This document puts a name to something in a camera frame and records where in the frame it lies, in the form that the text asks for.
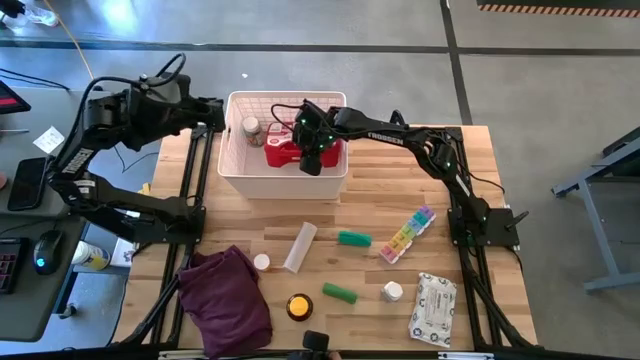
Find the computer mouse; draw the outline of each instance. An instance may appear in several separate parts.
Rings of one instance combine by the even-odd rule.
[[[49,230],[40,235],[33,249],[33,266],[38,274],[49,275],[58,269],[63,237],[60,230]]]

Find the wet wipes package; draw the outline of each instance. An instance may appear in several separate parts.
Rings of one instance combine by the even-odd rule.
[[[448,348],[451,346],[456,284],[427,273],[420,273],[419,276],[416,305],[409,322],[409,336]]]

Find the yellow lid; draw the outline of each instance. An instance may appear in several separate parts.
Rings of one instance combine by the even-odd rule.
[[[296,296],[289,302],[289,311],[294,316],[302,316],[309,311],[309,302],[303,297]]]

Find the keyboard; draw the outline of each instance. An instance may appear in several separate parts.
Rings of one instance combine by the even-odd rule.
[[[29,247],[27,238],[0,239],[0,294],[11,294]]]

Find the green cylinder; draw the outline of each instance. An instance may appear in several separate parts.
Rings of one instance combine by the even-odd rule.
[[[371,235],[354,233],[351,231],[340,231],[338,233],[338,243],[352,246],[371,246]]]
[[[344,300],[349,304],[355,304],[356,300],[358,300],[358,294],[354,293],[353,291],[343,289],[339,286],[329,283],[324,283],[324,286],[322,287],[322,293],[336,299]]]

